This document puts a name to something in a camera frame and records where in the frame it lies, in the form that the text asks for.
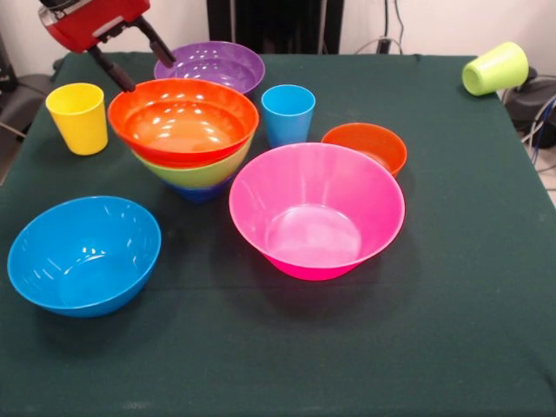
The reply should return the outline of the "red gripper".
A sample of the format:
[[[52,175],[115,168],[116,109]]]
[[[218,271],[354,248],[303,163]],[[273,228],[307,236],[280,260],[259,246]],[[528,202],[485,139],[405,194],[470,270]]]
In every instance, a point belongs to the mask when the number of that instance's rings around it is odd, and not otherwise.
[[[119,25],[136,27],[149,39],[149,47],[166,67],[172,68],[176,58],[150,23],[142,16],[150,7],[143,0],[42,1],[42,24],[50,35],[67,50],[89,54],[124,92],[136,89],[135,82],[97,47],[106,42],[108,33]]]

